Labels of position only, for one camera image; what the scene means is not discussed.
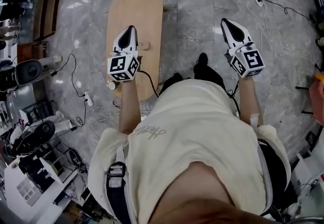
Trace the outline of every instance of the electrical cord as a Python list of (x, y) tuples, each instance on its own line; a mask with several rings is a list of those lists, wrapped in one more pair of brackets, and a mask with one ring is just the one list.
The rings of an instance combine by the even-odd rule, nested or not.
[(15, 58), (11, 60), (15, 65), (17, 65), (17, 64), (14, 62), (15, 59), (17, 58), (17, 56), (18, 56), (18, 55), (16, 55)]
[(265, 13), (266, 13), (266, 6), (264, 5), (264, 14), (263, 14), (263, 17), (264, 17), (264, 25), (263, 23), (258, 19), (258, 17), (249, 9), (248, 7), (248, 0), (245, 0), (245, 5), (246, 5), (246, 8), (247, 10), (255, 17), (255, 19), (260, 23), (260, 25), (263, 27), (263, 29), (261, 30), (261, 49), (262, 49), (262, 33), (263, 33), (263, 30), (266, 30), (267, 34), (269, 35), (269, 37), (276, 43), (278, 44), (280, 47), (282, 47), (283, 49), (289, 51), (290, 53), (292, 53), (293, 55), (296, 55), (296, 56), (299, 56), (305, 60), (309, 60), (308, 58), (306, 57), (303, 57), (299, 54), (296, 54), (294, 53), (293, 51), (291, 51), (289, 48), (286, 48), (285, 46), (283, 46), (282, 44), (280, 44), (277, 40), (275, 40), (269, 33), (269, 31), (271, 30), (270, 27), (267, 26), (267, 21), (266, 21), (266, 18), (265, 18)]
[[(89, 128), (90, 128), (90, 130), (92, 131), (92, 141), (93, 141), (93, 143), (94, 144), (98, 144), (96, 141), (95, 141), (95, 137), (94, 137), (94, 134), (97, 136), (97, 138), (99, 138), (100, 139), (100, 137), (94, 132), (94, 127), (95, 127), (95, 125), (97, 125), (98, 123), (101, 123), (101, 122), (104, 122), (104, 121), (106, 121), (107, 119), (109, 119), (109, 118), (111, 118), (111, 117), (113, 117), (113, 116), (116, 116), (116, 115), (119, 115), (120, 113), (111, 113), (109, 110), (111, 110), (111, 109), (117, 109), (117, 110), (120, 110), (120, 106), (118, 106), (117, 105), (117, 103), (116, 103), (116, 101), (115, 100), (112, 100), (111, 101), (111, 104), (112, 104), (112, 107), (109, 107), (109, 108), (107, 108), (107, 107), (105, 107), (105, 106), (98, 106), (98, 107), (96, 107), (96, 108), (94, 108), (94, 109), (92, 109), (92, 110), (88, 110), (86, 113), (88, 113), (88, 112), (90, 112), (90, 111), (92, 111), (92, 114), (93, 114), (93, 118), (91, 119), (91, 118), (88, 118), (88, 117), (86, 117), (86, 119), (88, 120), (88, 121), (95, 121), (96, 120), (96, 116), (95, 116), (95, 110), (97, 110), (97, 109), (99, 109), (100, 108), (100, 113), (105, 117), (105, 118), (103, 118), (103, 119), (101, 119), (101, 120), (98, 120), (98, 121), (96, 121), (91, 127), (89, 126)], [(145, 116), (147, 116), (147, 115), (149, 115), (149, 113), (150, 113), (150, 110), (149, 110), (149, 108), (148, 108), (148, 106), (145, 104), (144, 105), (145, 106), (145, 110), (141, 110), (140, 111), (140, 113), (142, 114), (142, 115), (145, 115)]]
[(151, 82), (152, 89), (153, 89), (155, 95), (157, 96), (157, 98), (159, 98), (159, 95), (157, 94), (157, 92), (156, 92), (156, 90), (155, 90), (155, 87), (154, 87), (154, 84), (153, 84), (153, 82), (152, 82), (152, 78), (151, 78), (151, 76), (150, 76), (147, 72), (145, 72), (145, 71), (143, 71), (143, 70), (140, 70), (140, 71), (138, 71), (138, 72), (142, 72), (142, 73), (146, 74), (146, 75), (149, 77), (150, 82)]
[(304, 18), (306, 18), (308, 21), (312, 21), (310, 18), (308, 18), (308, 17), (306, 17), (304, 14), (302, 14), (302, 13), (300, 13), (300, 12), (294, 10), (293, 8), (285, 7), (285, 6), (283, 6), (283, 5), (279, 4), (279, 3), (274, 3), (274, 2), (269, 1), (269, 0), (260, 0), (260, 1), (266, 1), (266, 2), (268, 2), (268, 3), (272, 3), (272, 4), (275, 4), (275, 5), (278, 5), (278, 6), (282, 7), (282, 8), (283, 8), (283, 12), (284, 12), (286, 15), (288, 14), (288, 10), (292, 10), (292, 11), (296, 12), (297, 14), (299, 14), (299, 15), (303, 16)]
[(56, 137), (50, 139), (50, 140), (47, 141), (46, 143), (48, 143), (48, 142), (50, 142), (50, 141), (52, 141), (52, 140), (54, 140), (54, 139), (57, 139), (58, 137), (63, 136), (63, 135), (65, 135), (66, 133), (68, 133), (68, 132), (70, 132), (70, 131), (73, 131), (72, 129), (73, 129), (73, 128), (69, 129), (68, 131), (65, 131), (65, 132), (64, 132), (63, 134), (61, 134), (61, 135), (58, 135), (58, 136), (56, 136)]
[(84, 104), (85, 104), (85, 117), (84, 117), (84, 120), (82, 120), (80, 117), (76, 117), (76, 121), (80, 124), (79, 127), (82, 127), (85, 123), (86, 123), (86, 102), (87, 102), (88, 99), (85, 99), (84, 101)]
[(278, 5), (278, 6), (282, 7), (283, 8), (283, 12), (286, 15), (288, 14), (288, 10), (292, 10), (293, 12), (296, 12), (297, 14), (299, 14), (299, 15), (303, 16), (304, 18), (306, 18), (308, 21), (312, 21), (313, 22), (313, 19), (311, 19), (310, 17), (308, 18), (307, 16), (305, 16), (304, 14), (302, 14), (302, 13), (294, 10), (293, 8), (285, 7), (285, 6), (283, 6), (283, 5), (279, 4), (279, 3), (274, 3), (274, 2), (269, 1), (269, 0), (259, 0), (259, 1), (266, 1), (266, 2), (269, 2), (269, 3), (272, 3), (272, 4), (275, 4), (275, 5)]
[(73, 83), (73, 74), (74, 74), (74, 72), (75, 72), (75, 70), (76, 70), (76, 57), (75, 57), (74, 54), (72, 54), (72, 53), (69, 54), (69, 56), (68, 56), (68, 58), (67, 58), (67, 61), (66, 61), (65, 64), (61, 67), (61, 69), (59, 69), (59, 70), (53, 72), (53, 73), (51, 74), (51, 76), (54, 76), (54, 75), (56, 75), (59, 71), (61, 71), (61, 70), (62, 70), (62, 69), (67, 65), (67, 63), (69, 62), (71, 56), (74, 57), (74, 69), (73, 69), (73, 72), (72, 72), (72, 74), (71, 74), (71, 81), (72, 81), (72, 85), (73, 85), (73, 88), (75, 89), (75, 92), (76, 92), (77, 96), (81, 98), (81, 97), (84, 97), (84, 94), (83, 94), (83, 95), (79, 95), (79, 93), (77, 92), (77, 89), (76, 89), (76, 87), (75, 87), (75, 85), (74, 85), (74, 83)]
[(233, 99), (233, 101), (234, 101), (234, 103), (235, 103), (235, 106), (236, 106), (236, 109), (237, 109), (238, 116), (240, 117), (240, 116), (241, 116), (241, 113), (240, 113), (240, 110), (239, 110), (239, 107), (238, 107), (237, 101), (236, 101), (236, 99), (234, 98), (235, 95), (236, 95), (236, 93), (238, 93), (238, 91), (237, 91), (237, 90), (238, 90), (238, 85), (239, 85), (239, 83), (238, 83), (238, 81), (237, 81), (236, 86), (235, 86), (235, 88), (234, 88), (234, 91), (233, 91), (233, 90), (228, 90), (228, 91), (226, 92), (226, 94), (228, 95), (228, 97), (230, 97), (231, 99)]
[(298, 189), (298, 188), (300, 188), (301, 186), (304, 186), (304, 185), (309, 185), (309, 186), (312, 186), (312, 184), (311, 183), (303, 183), (303, 184), (301, 184), (301, 185), (299, 185), (296, 189), (295, 189), (295, 191)]

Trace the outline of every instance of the white cable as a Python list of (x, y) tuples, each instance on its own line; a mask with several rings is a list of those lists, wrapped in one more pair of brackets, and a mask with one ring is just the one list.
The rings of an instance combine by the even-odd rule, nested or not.
[[(113, 117), (113, 116), (116, 116), (116, 115), (119, 115), (119, 114), (120, 114), (120, 113), (114, 113), (114, 114), (111, 114), (111, 113), (110, 113), (109, 110), (110, 110), (110, 109), (113, 109), (113, 108), (116, 108), (116, 109), (120, 110), (120, 108), (116, 105), (116, 101), (115, 101), (115, 100), (112, 100), (112, 101), (111, 101), (111, 104), (112, 104), (112, 107), (110, 107), (110, 108), (107, 108), (107, 107), (105, 107), (105, 106), (98, 106), (98, 107), (96, 107), (96, 108), (94, 108), (94, 109), (89, 110), (89, 111), (86, 112), (86, 118), (87, 118), (89, 121), (95, 121), (95, 120), (96, 120), (95, 110), (97, 110), (97, 109), (99, 109), (99, 108), (100, 108), (100, 113), (105, 117), (104, 119), (101, 119), (101, 120), (96, 121), (96, 122), (92, 125), (92, 127), (89, 126), (89, 128), (90, 128), (90, 130), (91, 130), (91, 132), (92, 132), (92, 133), (91, 133), (91, 135), (92, 135), (92, 141), (93, 141), (93, 143), (95, 143), (95, 144), (98, 144), (98, 142), (95, 141), (95, 138), (94, 138), (93, 134), (95, 134), (95, 135), (98, 137), (98, 139), (100, 139), (100, 137), (99, 137), (99, 136), (94, 132), (94, 127), (95, 127), (95, 125), (98, 124), (98, 123), (102, 123), (103, 121), (106, 121), (107, 119), (109, 119), (109, 118), (111, 118), (111, 117)], [(148, 108), (148, 105), (145, 104), (144, 107), (145, 107), (145, 110), (140, 111), (140, 113), (143, 114), (143, 115), (145, 115), (145, 116), (148, 116), (149, 113), (150, 113), (150, 110), (149, 110), (149, 108)], [(90, 111), (92, 111), (92, 113), (93, 113), (93, 119), (89, 119), (89, 118), (87, 117), (87, 113), (90, 112)]]
[(275, 42), (275, 43), (277, 43), (280, 47), (282, 47), (282, 48), (284, 48), (284, 49), (286, 49), (287, 51), (289, 51), (290, 53), (292, 53), (293, 55), (296, 55), (296, 56), (299, 56), (299, 57), (301, 57), (301, 58), (303, 58), (303, 59), (306, 59), (306, 60), (309, 60), (308, 58), (306, 58), (306, 57), (303, 57), (303, 56), (301, 56), (301, 55), (299, 55), (299, 54), (296, 54), (296, 53), (294, 53), (293, 51), (291, 51), (290, 49), (288, 49), (288, 48), (286, 48), (286, 47), (284, 47), (282, 44), (280, 44), (278, 41), (276, 41), (271, 35), (270, 35), (270, 33), (269, 33), (269, 31), (271, 30), (270, 29), (270, 27), (268, 27), (267, 26), (267, 21), (266, 21), (266, 18), (265, 18), (265, 13), (266, 13), (266, 5), (264, 4), (264, 14), (263, 14), (263, 17), (264, 17), (264, 23), (265, 23), (265, 25), (263, 25), (262, 23), (261, 23), (261, 21), (258, 19), (258, 17), (249, 9), (249, 7), (248, 7), (248, 0), (245, 0), (245, 6), (246, 6), (246, 8), (247, 8), (247, 10), (256, 18), (256, 20), (260, 23), (260, 25), (263, 27), (263, 29), (261, 30), (261, 50), (262, 50), (262, 32), (263, 32), (263, 30), (266, 30), (266, 32), (268, 33), (268, 35), (269, 35), (269, 37)]

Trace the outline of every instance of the small round object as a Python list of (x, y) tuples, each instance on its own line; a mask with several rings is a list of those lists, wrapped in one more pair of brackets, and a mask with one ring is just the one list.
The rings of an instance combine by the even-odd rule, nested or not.
[(149, 46), (150, 46), (150, 43), (149, 43), (149, 41), (146, 41), (146, 40), (140, 41), (138, 43), (139, 50), (147, 50), (149, 48)]
[(114, 81), (110, 81), (107, 86), (110, 90), (116, 89), (116, 83)]

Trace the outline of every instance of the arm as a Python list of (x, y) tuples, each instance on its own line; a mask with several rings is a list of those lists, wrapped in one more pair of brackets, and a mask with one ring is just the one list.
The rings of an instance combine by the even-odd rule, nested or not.
[(121, 110), (119, 132), (129, 135), (141, 122), (140, 105), (135, 80), (123, 82), (121, 90)]
[(261, 126), (263, 124), (262, 113), (255, 93), (252, 77), (241, 78), (239, 76), (238, 81), (240, 119), (250, 125), (251, 116), (253, 114), (259, 114), (258, 126)]

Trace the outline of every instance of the black pants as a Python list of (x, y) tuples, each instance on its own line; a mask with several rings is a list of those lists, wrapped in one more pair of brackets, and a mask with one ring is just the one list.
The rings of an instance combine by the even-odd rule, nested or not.
[[(226, 91), (223, 78), (218, 73), (216, 73), (215, 70), (210, 68), (208, 65), (201, 65), (198, 63), (194, 66), (193, 72), (194, 72), (195, 79), (213, 82), (219, 85), (220, 87), (222, 87), (224, 91)], [(165, 81), (162, 90), (160, 91), (160, 95), (172, 84), (175, 84), (182, 80), (183, 80), (182, 76), (178, 72), (175, 73), (171, 78)]]

